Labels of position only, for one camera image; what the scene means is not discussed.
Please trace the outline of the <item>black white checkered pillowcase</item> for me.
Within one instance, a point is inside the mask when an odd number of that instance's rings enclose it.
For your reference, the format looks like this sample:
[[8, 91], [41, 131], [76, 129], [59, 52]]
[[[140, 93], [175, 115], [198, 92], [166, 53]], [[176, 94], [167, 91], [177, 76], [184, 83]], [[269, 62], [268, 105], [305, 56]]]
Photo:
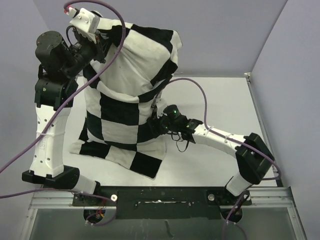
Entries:
[[108, 36], [106, 63], [93, 60], [83, 69], [86, 115], [79, 138], [70, 145], [69, 152], [105, 159], [154, 179], [165, 158], [166, 144], [162, 136], [152, 137], [147, 119], [152, 116], [153, 102], [173, 76], [135, 97], [110, 90], [100, 76], [121, 52], [126, 23], [103, 18], [97, 28]]

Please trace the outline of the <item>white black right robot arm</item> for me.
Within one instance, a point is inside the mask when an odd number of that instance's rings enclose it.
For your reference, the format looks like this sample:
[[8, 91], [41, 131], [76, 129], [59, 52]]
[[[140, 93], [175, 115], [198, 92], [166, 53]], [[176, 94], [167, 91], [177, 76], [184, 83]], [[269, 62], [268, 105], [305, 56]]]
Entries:
[[230, 205], [241, 198], [241, 193], [258, 185], [271, 168], [274, 157], [263, 139], [256, 133], [232, 134], [206, 125], [201, 120], [187, 118], [176, 105], [156, 108], [147, 119], [156, 135], [173, 133], [180, 140], [220, 150], [236, 159], [238, 172], [227, 182], [223, 200]]

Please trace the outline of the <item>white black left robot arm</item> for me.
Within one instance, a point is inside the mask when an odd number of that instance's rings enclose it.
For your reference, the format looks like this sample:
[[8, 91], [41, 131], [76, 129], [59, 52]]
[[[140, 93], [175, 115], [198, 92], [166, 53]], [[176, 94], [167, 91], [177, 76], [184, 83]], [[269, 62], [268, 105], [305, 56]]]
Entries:
[[92, 39], [78, 30], [73, 32], [77, 42], [70, 46], [57, 31], [47, 31], [36, 40], [35, 56], [40, 62], [34, 87], [38, 142], [31, 166], [22, 173], [22, 180], [84, 193], [84, 200], [95, 206], [102, 199], [99, 183], [81, 175], [77, 167], [65, 165], [63, 147], [67, 120], [78, 89], [77, 75], [92, 60], [105, 63], [103, 46], [107, 39], [99, 31]]

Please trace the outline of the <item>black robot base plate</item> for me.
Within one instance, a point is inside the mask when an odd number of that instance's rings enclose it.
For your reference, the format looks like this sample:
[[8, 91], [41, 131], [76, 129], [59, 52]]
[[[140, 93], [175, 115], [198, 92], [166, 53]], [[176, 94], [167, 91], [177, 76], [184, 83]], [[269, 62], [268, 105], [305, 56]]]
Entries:
[[116, 200], [76, 194], [72, 206], [83, 207], [85, 216], [96, 207], [116, 207], [116, 220], [219, 220], [237, 200], [241, 206], [252, 204], [249, 191], [239, 198], [216, 186], [103, 186], [99, 194], [104, 198], [116, 196]]

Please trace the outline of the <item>aluminium front frame rail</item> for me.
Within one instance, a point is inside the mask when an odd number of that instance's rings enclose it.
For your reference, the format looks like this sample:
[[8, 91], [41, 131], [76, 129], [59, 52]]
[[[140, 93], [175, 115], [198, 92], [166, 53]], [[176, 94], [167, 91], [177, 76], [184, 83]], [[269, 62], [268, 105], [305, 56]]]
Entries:
[[[291, 208], [292, 193], [285, 187], [252, 187], [250, 199], [242, 208]], [[69, 192], [41, 191], [33, 194], [30, 209], [96, 209], [97, 206], [75, 206], [74, 196]]]

